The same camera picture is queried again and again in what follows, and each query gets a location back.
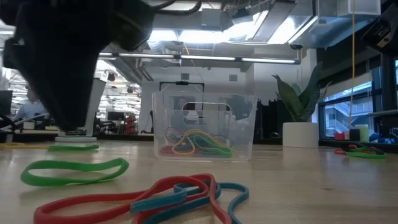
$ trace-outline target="plastic container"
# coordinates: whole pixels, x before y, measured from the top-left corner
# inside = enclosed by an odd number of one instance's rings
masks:
[[[152,95],[152,101],[159,159],[250,159],[257,97],[160,91]]]

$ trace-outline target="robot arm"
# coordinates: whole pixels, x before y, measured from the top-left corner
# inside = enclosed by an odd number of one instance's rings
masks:
[[[133,51],[152,32],[155,14],[170,0],[149,6],[140,0],[0,0],[0,19],[16,26],[6,40],[3,65],[18,69],[65,131],[85,125],[98,54],[111,42]]]

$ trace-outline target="wooden table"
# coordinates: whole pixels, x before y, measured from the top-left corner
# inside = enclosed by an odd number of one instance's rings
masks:
[[[99,144],[98,152],[0,151],[1,223],[32,223],[35,208],[61,198],[133,192],[147,189],[163,177],[198,173],[211,173],[219,182],[238,182],[249,187],[249,200],[236,210],[244,224],[398,223],[398,156],[394,154],[389,154],[386,160],[375,160],[337,156],[332,149],[254,146],[253,159],[249,162],[175,162],[156,159],[153,142],[100,141]],[[19,179],[30,162],[41,159],[103,162],[117,157],[128,160],[130,167],[111,182],[41,188],[23,184]],[[76,176],[54,170],[35,174]],[[223,192],[219,199],[221,206],[226,208],[236,194]],[[76,215],[115,205],[89,203],[59,214]],[[130,222],[129,214],[125,214],[107,223]],[[220,222],[206,206],[165,223]]]

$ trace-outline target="white planter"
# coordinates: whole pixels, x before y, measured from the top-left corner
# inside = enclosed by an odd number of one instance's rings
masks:
[[[311,122],[284,123],[282,139],[285,147],[317,148],[318,124]]]

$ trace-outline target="person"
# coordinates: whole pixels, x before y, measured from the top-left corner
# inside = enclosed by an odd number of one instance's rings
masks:
[[[40,102],[39,98],[36,96],[36,93],[27,86],[27,98],[28,102],[25,103],[12,118],[13,121],[17,121],[19,119],[31,118],[38,114],[47,113],[47,110],[44,108],[43,104]]]

